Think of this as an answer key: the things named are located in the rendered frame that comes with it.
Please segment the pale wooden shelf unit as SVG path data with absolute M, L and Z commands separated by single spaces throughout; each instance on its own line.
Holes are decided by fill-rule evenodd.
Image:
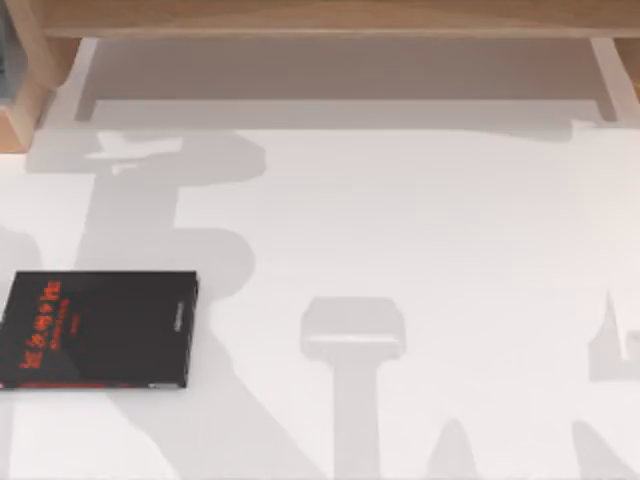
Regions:
M 26 152 L 84 38 L 610 38 L 640 102 L 640 0 L 0 0 L 26 77 L 0 106 L 0 153 Z

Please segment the black book with red lettering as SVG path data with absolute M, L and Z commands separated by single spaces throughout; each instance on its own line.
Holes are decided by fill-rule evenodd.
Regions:
M 183 389 L 194 271 L 18 271 L 0 318 L 0 389 Z

